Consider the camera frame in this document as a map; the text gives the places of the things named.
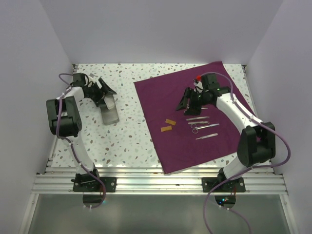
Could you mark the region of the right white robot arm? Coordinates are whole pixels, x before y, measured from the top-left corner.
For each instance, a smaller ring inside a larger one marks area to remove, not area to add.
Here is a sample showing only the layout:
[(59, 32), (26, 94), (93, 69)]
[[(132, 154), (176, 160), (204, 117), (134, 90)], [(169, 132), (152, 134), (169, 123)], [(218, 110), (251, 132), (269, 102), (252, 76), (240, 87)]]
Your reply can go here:
[(264, 163), (275, 157), (275, 126), (264, 123), (252, 114), (234, 95), (234, 85), (221, 86), (218, 73), (207, 72), (195, 80), (194, 88), (187, 87), (176, 107), (184, 110), (186, 116), (198, 116), (204, 105), (213, 105), (234, 124), (240, 133), (237, 156), (219, 170), (218, 188), (229, 191), (234, 180), (241, 177), (246, 169)]

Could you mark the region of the orange bandage strip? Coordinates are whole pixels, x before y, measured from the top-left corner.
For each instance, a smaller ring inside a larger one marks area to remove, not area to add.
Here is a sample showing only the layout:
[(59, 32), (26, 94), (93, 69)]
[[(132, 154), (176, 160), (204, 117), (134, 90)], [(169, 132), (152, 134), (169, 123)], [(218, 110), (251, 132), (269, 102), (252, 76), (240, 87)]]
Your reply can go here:
[(161, 130), (161, 132), (170, 131), (170, 130), (172, 130), (172, 127), (171, 126), (165, 126), (165, 127), (161, 127), (160, 130)]
[(175, 125), (176, 125), (176, 122), (175, 122), (175, 121), (173, 121), (173, 120), (170, 120), (170, 119), (166, 119), (166, 120), (165, 120), (165, 123), (167, 123), (167, 124), (171, 124), (171, 125), (173, 125), (173, 126), (175, 126)]

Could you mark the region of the white gauze pad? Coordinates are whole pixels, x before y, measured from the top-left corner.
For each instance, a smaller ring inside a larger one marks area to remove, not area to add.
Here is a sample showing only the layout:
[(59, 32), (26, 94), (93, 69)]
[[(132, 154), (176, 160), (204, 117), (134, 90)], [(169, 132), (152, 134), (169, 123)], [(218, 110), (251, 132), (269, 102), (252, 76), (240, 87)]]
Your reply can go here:
[(113, 109), (115, 107), (114, 100), (110, 100), (110, 99), (105, 100), (105, 104), (106, 104), (106, 107), (107, 107), (108, 110), (111, 110), (111, 109)]

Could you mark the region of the straight silver tweezers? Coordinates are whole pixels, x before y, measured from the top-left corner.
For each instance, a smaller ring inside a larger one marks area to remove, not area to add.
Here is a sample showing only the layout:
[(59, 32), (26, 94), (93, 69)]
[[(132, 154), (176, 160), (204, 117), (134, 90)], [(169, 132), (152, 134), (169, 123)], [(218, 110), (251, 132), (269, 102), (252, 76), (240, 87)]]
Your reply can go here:
[(206, 136), (201, 136), (201, 137), (196, 138), (196, 140), (206, 139), (206, 138), (215, 137), (215, 136), (218, 136), (218, 133), (209, 134), (209, 135), (206, 135)]

